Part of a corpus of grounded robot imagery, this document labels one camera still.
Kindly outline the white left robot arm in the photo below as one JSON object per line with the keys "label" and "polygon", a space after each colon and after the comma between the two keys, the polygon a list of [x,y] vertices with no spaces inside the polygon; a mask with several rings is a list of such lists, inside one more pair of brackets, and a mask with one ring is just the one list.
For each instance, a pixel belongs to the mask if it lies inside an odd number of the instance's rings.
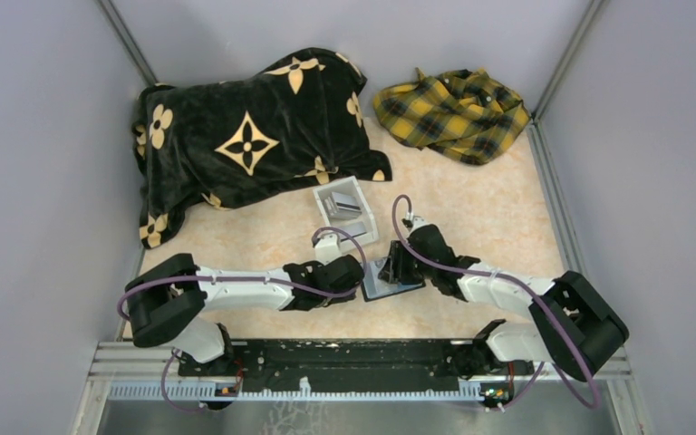
{"label": "white left robot arm", "polygon": [[354,299],[368,265],[354,256],[322,263],[290,263],[262,272],[222,271],[176,254],[130,281],[118,315],[130,324],[140,348],[167,345],[215,375],[236,361],[227,330],[201,318],[209,311],[265,308],[310,311]]}

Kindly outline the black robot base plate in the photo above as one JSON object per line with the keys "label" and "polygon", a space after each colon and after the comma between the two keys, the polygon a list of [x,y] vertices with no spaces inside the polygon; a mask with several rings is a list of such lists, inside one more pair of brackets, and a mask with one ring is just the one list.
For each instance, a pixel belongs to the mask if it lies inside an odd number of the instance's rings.
{"label": "black robot base plate", "polygon": [[234,342],[214,362],[178,358],[184,377],[223,377],[242,392],[294,392],[307,379],[313,392],[454,392],[479,376],[502,381],[530,375],[531,362],[500,362],[473,339],[274,340]]}

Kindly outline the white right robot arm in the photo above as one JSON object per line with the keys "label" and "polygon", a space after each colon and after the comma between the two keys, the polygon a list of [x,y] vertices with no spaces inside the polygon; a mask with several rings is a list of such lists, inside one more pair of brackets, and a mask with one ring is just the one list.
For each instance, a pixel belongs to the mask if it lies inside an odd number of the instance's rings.
{"label": "white right robot arm", "polygon": [[442,295],[522,317],[520,323],[499,319],[482,330],[482,343],[474,349],[481,371],[497,373],[513,361],[552,363],[584,382],[629,339],[625,322],[582,274],[511,275],[476,257],[456,255],[432,223],[416,217],[402,224],[408,235],[394,240],[382,280],[430,284]]}

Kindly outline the aluminium frame rail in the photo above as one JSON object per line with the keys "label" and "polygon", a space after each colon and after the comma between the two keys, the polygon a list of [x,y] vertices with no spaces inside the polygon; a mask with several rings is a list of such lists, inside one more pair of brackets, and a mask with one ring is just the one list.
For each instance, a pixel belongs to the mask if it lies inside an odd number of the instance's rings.
{"label": "aluminium frame rail", "polygon": [[244,401],[457,401],[485,410],[510,404],[527,382],[558,381],[551,365],[483,362],[470,339],[247,339],[205,363],[164,346],[100,343],[72,432],[96,433],[114,400],[191,410]]}

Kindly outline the black leather card holder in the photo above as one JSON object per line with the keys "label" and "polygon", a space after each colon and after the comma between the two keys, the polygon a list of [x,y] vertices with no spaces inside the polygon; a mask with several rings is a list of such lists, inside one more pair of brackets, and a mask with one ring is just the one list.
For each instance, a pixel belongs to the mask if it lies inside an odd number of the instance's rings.
{"label": "black leather card holder", "polygon": [[365,302],[372,302],[394,295],[400,295],[423,288],[426,284],[421,282],[412,285],[388,283],[380,278],[382,268],[389,262],[387,256],[373,260],[370,264],[370,273],[362,281],[362,298]]}

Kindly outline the black floral velvet blanket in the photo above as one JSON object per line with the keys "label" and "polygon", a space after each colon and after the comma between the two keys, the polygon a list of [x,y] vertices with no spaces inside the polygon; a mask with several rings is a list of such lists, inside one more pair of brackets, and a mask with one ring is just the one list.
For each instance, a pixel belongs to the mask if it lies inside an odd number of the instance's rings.
{"label": "black floral velvet blanket", "polygon": [[170,241],[199,203],[231,210],[335,179],[391,180],[366,131],[366,82],[346,55],[310,47],[244,80],[145,88],[130,125],[142,245]]}

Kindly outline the yellow plaid cloth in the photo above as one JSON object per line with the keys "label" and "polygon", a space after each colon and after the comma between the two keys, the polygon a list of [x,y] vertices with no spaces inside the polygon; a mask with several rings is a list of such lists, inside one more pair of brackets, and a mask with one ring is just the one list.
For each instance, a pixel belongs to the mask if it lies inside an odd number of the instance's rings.
{"label": "yellow plaid cloth", "polygon": [[482,166],[508,151],[531,121],[522,97],[483,69],[416,74],[372,101],[377,121],[403,146]]}

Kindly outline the white plastic card tray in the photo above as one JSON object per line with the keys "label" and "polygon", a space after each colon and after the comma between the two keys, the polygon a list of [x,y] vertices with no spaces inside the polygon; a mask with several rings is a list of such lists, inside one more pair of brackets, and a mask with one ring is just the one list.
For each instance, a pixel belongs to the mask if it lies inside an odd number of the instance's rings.
{"label": "white plastic card tray", "polygon": [[313,195],[327,227],[342,229],[362,247],[380,240],[374,213],[356,177],[317,186]]}

